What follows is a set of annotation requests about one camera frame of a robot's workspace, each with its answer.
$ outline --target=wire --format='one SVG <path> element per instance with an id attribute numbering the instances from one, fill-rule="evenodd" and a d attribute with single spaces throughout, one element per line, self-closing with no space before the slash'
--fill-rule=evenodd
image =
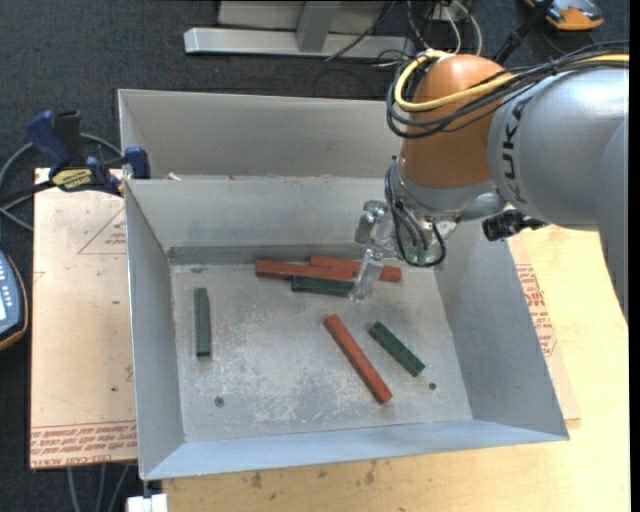
<path id="1" fill-rule="evenodd" d="M 384 56 L 388 53 L 397 53 L 400 57 L 397 59 L 385 58 Z M 384 50 L 380 52 L 375 59 L 372 59 L 365 63 L 371 64 L 373 65 L 373 67 L 376 67 L 376 68 L 386 68 L 386 67 L 397 66 L 398 64 L 407 62 L 410 58 L 411 58 L 411 55 L 409 55 L 407 52 L 404 52 L 402 50 L 390 49 L 390 50 Z"/>
<path id="2" fill-rule="evenodd" d="M 107 512 L 113 512 L 114 507 L 116 506 L 116 501 L 120 497 L 120 490 L 122 489 L 122 485 L 124 484 L 124 479 L 131 468 L 130 464 L 126 464 L 124 469 L 122 470 L 122 475 L 120 475 L 120 479 L 118 480 L 118 485 L 116 485 L 115 491 L 113 491 L 113 496 L 111 497 L 111 502 L 109 503 L 109 508 Z"/>
<path id="3" fill-rule="evenodd" d="M 453 32 L 456 35 L 456 49 L 453 51 L 453 54 L 456 55 L 460 51 L 460 48 L 462 47 L 462 37 L 460 37 L 460 31 L 458 30 L 458 26 L 455 24 L 455 22 L 453 21 L 453 18 L 451 17 L 451 12 L 449 11 L 449 7 L 446 5 L 443 5 L 442 10 L 444 10 L 444 13 L 447 15 L 447 18 L 449 18 L 449 24 L 451 25 L 451 28 L 453 29 Z"/>
<path id="4" fill-rule="evenodd" d="M 459 0 L 454 0 L 454 3 L 459 9 L 464 11 L 464 13 L 467 15 L 467 18 L 469 19 L 469 22 L 473 26 L 473 29 L 474 29 L 474 32 L 475 32 L 476 38 L 477 38 L 476 51 L 475 51 L 474 54 L 475 55 L 480 55 L 482 53 L 482 46 L 484 44 L 483 39 L 482 39 L 482 30 L 480 29 L 480 25 L 478 24 L 478 21 L 476 20 L 476 17 L 473 14 L 471 14 L 469 9 L 467 9 L 463 5 L 462 2 L 460 2 Z"/>
<path id="5" fill-rule="evenodd" d="M 100 468 L 100 485 L 98 486 L 98 497 L 96 498 L 96 512 L 100 512 L 102 508 L 102 498 L 104 497 L 104 487 L 107 480 L 107 465 L 102 464 Z"/>
<path id="6" fill-rule="evenodd" d="M 515 97 L 524 90 L 539 83 L 545 78 L 566 71 L 591 69 L 600 66 L 627 68 L 629 63 L 628 42 L 610 42 L 591 45 L 580 50 L 568 53 L 547 63 L 535 66 L 502 70 L 491 77 L 467 88 L 463 91 L 441 97 L 424 103 L 412 103 L 403 99 L 405 89 L 408 89 L 408 81 L 417 70 L 428 72 L 429 66 L 439 59 L 449 58 L 446 52 L 427 50 L 418 54 L 416 58 L 396 71 L 396 77 L 387 90 L 387 124 L 396 135 L 416 139 L 426 137 L 438 132 L 455 131 L 460 126 L 447 129 L 454 121 L 478 110 L 491 107 L 495 110 L 496 102 L 509 95 Z M 431 119 L 417 119 L 411 114 L 416 112 L 434 111 L 437 108 L 449 105 L 452 102 L 465 100 L 465 104 L 454 112 L 443 114 Z M 487 115 L 487 112 L 477 115 L 472 121 Z M 413 127 L 413 130 L 402 131 L 398 125 Z"/>
<path id="7" fill-rule="evenodd" d="M 544 40 L 544 42 L 547 43 L 558 55 L 566 55 L 569 51 L 571 51 L 571 49 L 563 49 L 561 46 L 558 46 L 556 43 L 553 42 L 552 38 L 549 37 L 549 34 L 554 34 L 554 31 L 550 32 L 549 29 L 545 29 L 545 30 L 541 30 L 540 33 L 542 34 L 542 39 Z M 580 36 L 585 36 L 584 34 L 579 34 L 579 33 L 569 32 L 569 34 L 572 39 L 573 38 L 577 39 Z M 597 44 L 591 34 L 586 34 L 586 38 L 589 39 L 592 44 Z"/>
<path id="8" fill-rule="evenodd" d="M 78 495 L 76 494 L 76 485 L 73 482 L 73 470 L 71 469 L 71 466 L 67 467 L 67 481 L 69 482 L 69 493 L 71 494 L 73 510 L 74 512 L 82 512 L 80 503 L 78 502 Z"/>
<path id="9" fill-rule="evenodd" d="M 404 248 L 404 244 L 402 243 L 402 236 L 400 235 L 400 224 L 407 230 L 411 237 L 411 243 L 415 246 L 418 245 L 418 240 L 416 237 L 416 233 L 420 236 L 420 242 L 422 243 L 422 250 L 427 252 L 429 249 L 429 241 L 427 240 L 427 236 L 425 234 L 424 229 L 420 227 L 417 219 L 410 211 L 404 208 L 402 201 L 395 197 L 393 192 L 393 187 L 391 184 L 391 173 L 393 171 L 393 166 L 389 168 L 387 173 L 385 174 L 385 198 L 387 200 L 387 204 L 391 210 L 391 214 L 393 217 L 393 224 L 396 230 L 396 243 L 398 246 L 398 251 L 400 252 L 400 256 L 402 259 L 407 262 L 409 265 L 414 267 L 428 268 L 433 267 L 439 263 L 442 263 L 447 254 L 447 248 L 440 234 L 440 230 L 438 229 L 437 223 L 435 219 L 431 220 L 431 226 L 433 233 L 440 245 L 440 255 L 433 261 L 425 262 L 425 263 L 416 263 L 408 258 L 407 253 Z"/>
<path id="10" fill-rule="evenodd" d="M 524 38 L 531 32 L 531 29 L 549 12 L 553 2 L 554 0 L 539 0 L 537 2 L 527 0 L 527 3 L 535 3 L 534 9 L 527 16 L 524 23 L 507 36 L 507 39 L 493 58 L 497 64 L 504 64 L 509 56 L 520 47 Z"/>
<path id="11" fill-rule="evenodd" d="M 435 10 L 436 10 L 436 4 L 432 3 L 431 9 L 429 9 L 429 12 L 425 16 L 425 19 L 423 20 L 422 27 L 420 27 L 421 34 L 428 34 L 431 32 L 431 27 L 433 26 L 433 14 Z"/>
<path id="12" fill-rule="evenodd" d="M 558 73 L 559 71 L 571 69 L 572 64 L 579 63 L 593 63 L 593 64 L 605 64 L 607 62 L 610 63 L 628 63 L 629 55 L 623 54 L 609 54 L 609 55 L 588 55 L 585 58 L 580 56 L 569 59 L 568 57 L 575 54 L 567 54 L 563 58 L 551 61 L 551 63 L 534 66 L 530 69 L 539 70 L 539 71 L 551 71 L 552 73 Z M 402 91 L 404 90 L 408 78 L 413 74 L 413 72 L 422 64 L 427 63 L 431 60 L 443 59 L 446 57 L 450 57 L 450 54 L 442 51 L 431 50 L 427 51 L 424 54 L 418 55 L 415 60 L 411 61 L 401 72 L 395 87 L 394 87 L 394 100 L 398 104 L 400 108 L 407 112 L 425 112 L 428 110 L 434 110 L 450 103 L 460 102 L 470 96 L 482 96 L 493 91 L 500 89 L 507 83 L 514 84 L 517 82 L 520 77 L 519 74 L 512 75 L 510 73 L 503 73 L 500 76 L 494 76 L 494 78 L 489 81 L 480 82 L 474 86 L 471 86 L 463 91 L 459 91 L 448 96 L 444 96 L 442 98 L 437 98 L 435 100 L 426 101 L 423 103 L 413 103 L 410 101 L 406 101 L 402 97 Z"/>
<path id="13" fill-rule="evenodd" d="M 330 57 L 327 57 L 325 59 L 325 62 L 333 59 L 337 59 L 338 57 L 342 57 L 345 53 L 347 53 L 349 50 L 354 48 L 358 43 L 360 43 L 360 41 L 362 41 L 365 37 L 371 34 L 371 32 L 373 32 L 373 30 L 382 22 L 382 20 L 384 20 L 387 17 L 387 15 L 391 12 L 391 10 L 395 7 L 395 5 L 396 5 L 396 0 L 391 2 L 385 11 L 381 12 L 380 16 L 378 16 L 376 21 L 374 21 L 367 30 L 365 30 L 362 34 L 356 37 L 351 43 L 345 46 L 342 50 L 334 53 Z"/>
<path id="14" fill-rule="evenodd" d="M 425 25 L 426 25 L 427 20 L 431 19 L 431 15 L 433 14 L 433 9 L 434 9 L 434 7 L 431 8 L 431 12 L 425 18 L 425 20 L 424 20 L 425 21 Z M 416 27 L 416 24 L 413 21 L 413 17 L 414 17 L 414 12 L 413 12 L 413 7 L 411 6 L 411 0 L 407 0 L 407 19 L 409 20 L 409 26 L 411 27 L 411 30 L 413 30 L 413 33 L 416 35 L 418 40 L 422 43 L 422 45 L 424 46 L 425 50 L 431 48 L 431 46 L 429 46 L 429 44 L 424 40 L 424 37 L 422 37 L 422 33 L 420 32 L 420 30 L 418 30 L 418 27 Z"/>
<path id="15" fill-rule="evenodd" d="M 103 139 L 101 137 L 97 137 L 95 135 L 91 135 L 89 133 L 81 133 L 80 136 L 85 140 L 88 140 L 88 141 L 91 141 L 91 142 L 95 142 L 97 144 L 100 144 L 101 146 L 105 146 L 106 148 L 109 148 L 115 154 L 119 155 L 120 158 L 122 158 L 122 152 L 120 151 L 120 149 L 118 149 L 116 146 L 114 146 L 110 142 L 106 141 L 105 139 Z M 29 142 L 28 144 L 25 144 L 20 149 L 18 149 L 5 162 L 5 164 L 2 166 L 2 169 L 0 169 L 0 190 L 2 190 L 2 186 L 4 184 L 4 180 L 5 180 L 6 176 L 7 176 L 7 173 L 11 169 L 11 167 L 15 164 L 15 162 L 22 155 L 24 155 L 25 153 L 27 153 L 29 150 L 31 150 L 33 148 L 34 148 L 33 143 Z M 24 197 L 21 197 L 21 198 L 18 198 L 16 200 L 13 200 L 11 203 L 9 203 L 7 205 L 0 206 L 0 215 L 5 216 L 7 219 L 15 222 L 20 227 L 22 227 L 22 228 L 24 228 L 24 229 L 26 229 L 28 231 L 33 232 L 33 226 L 32 225 L 30 225 L 27 222 L 19 219 L 14 214 L 12 214 L 11 212 L 8 211 L 10 208 L 12 208 L 12 207 L 14 207 L 14 206 L 16 206 L 16 205 L 28 200 L 28 199 L 31 199 L 32 197 L 33 197 L 33 194 L 29 194 L 29 195 L 26 195 Z"/>

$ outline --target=metal bar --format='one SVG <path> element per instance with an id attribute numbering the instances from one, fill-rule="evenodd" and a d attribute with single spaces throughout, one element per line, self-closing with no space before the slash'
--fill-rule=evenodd
<path id="1" fill-rule="evenodd" d="M 295 32 L 243 30 L 228 28 L 192 28 L 185 32 L 187 54 L 292 55 L 330 57 L 353 42 L 354 35 L 328 34 L 318 51 L 301 51 Z M 413 53 L 414 46 L 406 37 L 366 36 L 342 57 L 375 59 L 388 50 Z"/>
<path id="2" fill-rule="evenodd" d="M 211 355 L 211 313 L 206 288 L 193 291 L 193 309 L 196 317 L 196 356 Z"/>
<path id="3" fill-rule="evenodd" d="M 322 50 L 340 2 L 305 2 L 296 29 L 296 42 L 302 52 Z"/>
<path id="4" fill-rule="evenodd" d="M 417 377 L 424 370 L 424 363 L 381 322 L 373 324 L 369 334 L 413 377 Z"/>

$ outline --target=gray metal tray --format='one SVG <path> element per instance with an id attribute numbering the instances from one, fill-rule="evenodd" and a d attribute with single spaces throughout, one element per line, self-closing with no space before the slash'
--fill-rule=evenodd
<path id="1" fill-rule="evenodd" d="M 154 177 L 125 197 L 142 478 L 567 438 L 508 246 L 479 224 L 440 268 L 403 265 L 362 303 L 254 275 L 257 258 L 359 259 L 362 205 L 400 148 L 382 102 L 123 90 L 119 107 L 122 146 L 142 145 Z M 195 353 L 196 287 L 210 359 Z M 386 404 L 323 327 L 332 313 Z M 423 360 L 418 377 L 366 333 L 378 320 Z"/>

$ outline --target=black carpet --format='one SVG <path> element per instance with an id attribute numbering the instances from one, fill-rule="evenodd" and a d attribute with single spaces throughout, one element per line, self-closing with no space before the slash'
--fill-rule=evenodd
<path id="1" fill-rule="evenodd" d="M 423 2 L 413 3 L 419 10 Z M 599 3 L 606 18 L 601 27 L 567 36 L 540 24 L 506 65 L 541 62 L 592 41 L 628 39 L 629 0 Z M 488 57 L 529 13 L 522 0 L 473 4 Z M 28 142 L 26 123 L 45 109 L 80 110 L 84 132 L 117 145 L 120 88 L 381 99 L 392 78 L 390 71 L 351 60 L 186 56 L 184 32 L 214 25 L 215 12 L 211 1 L 0 0 L 0 165 Z M 405 2 L 396 2 L 376 33 L 408 34 Z M 434 47 L 453 44 L 444 24 L 433 26 L 427 36 Z M 468 32 L 466 44 L 472 44 Z M 9 172 L 0 195 L 29 187 L 32 169 L 47 163 L 37 154 L 25 155 Z M 11 211 L 32 223 L 32 201 Z M 0 218 L 0 237 L 0 247 L 15 261 L 30 293 L 32 233 Z M 66 471 L 36 472 L 28 465 L 30 341 L 27 333 L 0 353 L 0 511 L 72 510 Z M 108 465 L 105 510 L 123 468 Z M 122 497 L 143 492 L 136 473 L 132 468 L 125 475 Z M 77 468 L 74 477 L 82 510 L 94 510 L 100 467 Z"/>

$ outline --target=green block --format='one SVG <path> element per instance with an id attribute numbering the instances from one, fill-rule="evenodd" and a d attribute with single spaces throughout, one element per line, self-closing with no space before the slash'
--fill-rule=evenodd
<path id="1" fill-rule="evenodd" d="M 416 251 L 418 250 L 417 245 L 410 245 L 404 251 L 404 255 L 407 261 L 413 261 L 413 258 L 416 256 Z"/>
<path id="2" fill-rule="evenodd" d="M 206 288 L 193 291 L 193 306 L 196 317 L 196 356 L 211 355 L 211 309 Z"/>
<path id="3" fill-rule="evenodd" d="M 424 266 L 424 264 L 427 262 L 427 256 L 427 250 L 420 246 L 418 248 L 418 261 L 416 261 L 416 263 L 421 267 Z"/>
<path id="4" fill-rule="evenodd" d="M 424 370 L 422 361 L 381 322 L 373 324 L 369 329 L 369 334 L 412 376 L 416 377 Z"/>
<path id="5" fill-rule="evenodd" d="M 291 290 L 294 292 L 335 295 L 336 297 L 347 297 L 352 288 L 353 283 L 351 281 L 338 281 L 319 277 L 293 276 L 291 281 Z"/>

